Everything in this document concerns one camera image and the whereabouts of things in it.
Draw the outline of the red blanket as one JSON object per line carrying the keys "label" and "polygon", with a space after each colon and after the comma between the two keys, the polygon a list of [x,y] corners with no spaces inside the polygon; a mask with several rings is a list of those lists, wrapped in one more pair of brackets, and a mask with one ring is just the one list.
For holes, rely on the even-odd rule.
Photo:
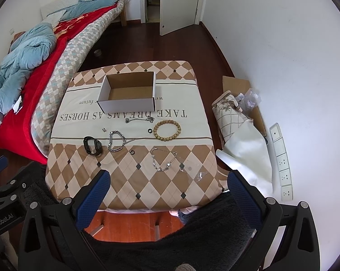
{"label": "red blanket", "polygon": [[17,114],[11,109],[4,116],[0,125],[0,149],[8,150],[42,164],[47,162],[47,157],[39,155],[31,136],[31,119],[39,99],[49,82],[56,62],[65,49],[65,43],[69,42],[102,14],[105,14],[108,10],[113,10],[116,5],[117,2],[113,6],[82,14],[77,18],[60,23],[53,29],[56,35],[55,49],[40,66],[34,69],[27,79],[20,94],[23,101],[22,109]]}

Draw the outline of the white paper card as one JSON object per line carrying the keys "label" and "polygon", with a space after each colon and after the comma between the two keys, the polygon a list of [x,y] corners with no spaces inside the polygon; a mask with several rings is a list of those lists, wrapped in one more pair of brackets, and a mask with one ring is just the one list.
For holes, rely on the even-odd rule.
{"label": "white paper card", "polygon": [[23,106],[22,96],[19,96],[19,98],[12,107],[13,112],[17,114],[22,109],[22,106]]}

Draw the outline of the blue-grey blanket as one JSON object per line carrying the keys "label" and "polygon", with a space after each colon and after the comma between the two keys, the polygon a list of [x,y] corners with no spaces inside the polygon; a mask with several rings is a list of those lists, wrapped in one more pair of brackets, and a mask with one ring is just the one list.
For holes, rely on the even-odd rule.
{"label": "blue-grey blanket", "polygon": [[51,14],[65,11],[63,13],[63,16],[61,17],[61,21],[67,21],[72,20],[73,18],[77,18],[82,14],[93,12],[95,10],[102,9],[105,7],[113,6],[116,2],[118,2],[118,0],[91,0],[91,1],[79,0],[77,4],[57,10],[55,12],[52,12]]}

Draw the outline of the white cardboard box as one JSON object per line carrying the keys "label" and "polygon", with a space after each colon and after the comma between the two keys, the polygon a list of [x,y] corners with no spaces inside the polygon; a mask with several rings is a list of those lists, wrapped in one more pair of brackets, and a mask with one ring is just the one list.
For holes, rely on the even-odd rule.
{"label": "white cardboard box", "polygon": [[154,112],[156,75],[129,72],[106,75],[97,103],[103,113]]}

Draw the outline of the light blue duvet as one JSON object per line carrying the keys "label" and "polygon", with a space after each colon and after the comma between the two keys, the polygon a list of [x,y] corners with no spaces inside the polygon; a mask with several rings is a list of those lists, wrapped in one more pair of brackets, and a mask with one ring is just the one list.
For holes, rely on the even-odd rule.
{"label": "light blue duvet", "polygon": [[39,23],[22,34],[0,63],[0,125],[20,97],[35,68],[54,51],[56,35],[50,23]]}

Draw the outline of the floral patterned cushion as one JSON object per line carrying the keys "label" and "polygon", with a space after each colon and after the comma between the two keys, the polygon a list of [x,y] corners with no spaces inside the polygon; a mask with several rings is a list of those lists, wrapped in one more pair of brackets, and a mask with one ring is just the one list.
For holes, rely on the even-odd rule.
{"label": "floral patterned cushion", "polygon": [[230,91],[224,92],[211,105],[220,135],[226,143],[235,131],[248,120]]}

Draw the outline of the white door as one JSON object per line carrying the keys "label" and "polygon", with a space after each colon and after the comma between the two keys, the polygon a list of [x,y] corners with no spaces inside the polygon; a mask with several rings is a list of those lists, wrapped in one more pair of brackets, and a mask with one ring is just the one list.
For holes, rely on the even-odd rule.
{"label": "white door", "polygon": [[160,0],[161,36],[194,25],[198,0]]}

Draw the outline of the white power strip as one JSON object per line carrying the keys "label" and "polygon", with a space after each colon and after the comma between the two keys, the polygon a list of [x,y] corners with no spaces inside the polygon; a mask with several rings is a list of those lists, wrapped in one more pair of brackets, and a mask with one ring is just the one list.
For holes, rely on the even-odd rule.
{"label": "white power strip", "polygon": [[275,191],[283,202],[291,202],[293,200],[291,168],[283,134],[278,123],[269,128],[269,136],[275,173]]}

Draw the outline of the black fuzzy clothing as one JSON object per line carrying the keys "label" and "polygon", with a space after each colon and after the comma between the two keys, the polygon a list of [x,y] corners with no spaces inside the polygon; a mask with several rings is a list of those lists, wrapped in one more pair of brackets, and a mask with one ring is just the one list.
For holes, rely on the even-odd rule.
{"label": "black fuzzy clothing", "polygon": [[189,215],[183,227],[156,242],[104,242],[84,234],[105,270],[229,270],[246,248],[254,229],[229,192]]}

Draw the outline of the crumpled clear plastic wrap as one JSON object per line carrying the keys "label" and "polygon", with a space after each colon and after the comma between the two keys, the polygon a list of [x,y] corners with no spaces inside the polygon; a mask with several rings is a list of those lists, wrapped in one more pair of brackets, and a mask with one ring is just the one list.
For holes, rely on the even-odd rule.
{"label": "crumpled clear plastic wrap", "polygon": [[250,88],[242,97],[240,107],[244,114],[250,114],[262,101],[259,91]]}

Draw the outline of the bed with checkered mattress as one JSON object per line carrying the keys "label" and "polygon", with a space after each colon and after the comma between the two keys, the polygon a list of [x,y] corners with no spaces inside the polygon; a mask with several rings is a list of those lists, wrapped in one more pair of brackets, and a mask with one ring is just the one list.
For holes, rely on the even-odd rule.
{"label": "bed with checkered mattress", "polygon": [[[73,6],[79,1],[87,0],[54,0],[44,8],[45,10],[60,10]],[[65,49],[56,62],[31,119],[31,136],[41,157],[46,158],[49,153],[50,135],[56,114],[70,81],[106,28],[124,13],[126,1],[119,0],[113,10],[102,14],[65,43]]]}

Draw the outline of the checkered beige tablecloth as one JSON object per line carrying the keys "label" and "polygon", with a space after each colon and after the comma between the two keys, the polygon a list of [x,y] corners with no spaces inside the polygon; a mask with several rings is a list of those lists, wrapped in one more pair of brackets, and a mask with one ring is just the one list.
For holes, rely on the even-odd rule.
{"label": "checkered beige tablecloth", "polygon": [[[129,72],[155,73],[154,112],[103,113],[97,99],[104,77]],[[185,163],[209,173],[190,182]],[[110,212],[202,206],[226,188],[188,62],[131,62],[74,75],[52,129],[45,181],[61,200],[74,197],[102,169],[110,173],[110,189],[101,209]]]}

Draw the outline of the clear plastic bag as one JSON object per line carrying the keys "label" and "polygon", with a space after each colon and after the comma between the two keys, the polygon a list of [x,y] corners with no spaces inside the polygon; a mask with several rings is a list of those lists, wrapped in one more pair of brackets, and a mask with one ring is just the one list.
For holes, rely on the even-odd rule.
{"label": "clear plastic bag", "polygon": [[183,171],[186,173],[190,182],[200,182],[209,173],[199,164],[185,163]]}

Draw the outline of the white pillow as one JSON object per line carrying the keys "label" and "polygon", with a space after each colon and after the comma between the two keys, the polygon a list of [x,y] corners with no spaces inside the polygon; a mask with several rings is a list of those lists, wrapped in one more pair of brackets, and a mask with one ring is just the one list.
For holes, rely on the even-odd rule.
{"label": "white pillow", "polygon": [[54,29],[60,22],[65,12],[66,12],[66,9],[49,14],[46,18],[43,19],[42,23],[51,24],[52,28]]}

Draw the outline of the white fabric sheet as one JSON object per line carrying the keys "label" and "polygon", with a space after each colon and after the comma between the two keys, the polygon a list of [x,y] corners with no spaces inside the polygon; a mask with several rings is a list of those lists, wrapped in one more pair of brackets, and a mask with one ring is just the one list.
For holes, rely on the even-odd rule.
{"label": "white fabric sheet", "polygon": [[272,165],[267,145],[252,120],[244,121],[225,142],[224,148],[216,151],[216,156],[241,173],[264,197],[272,195]]}

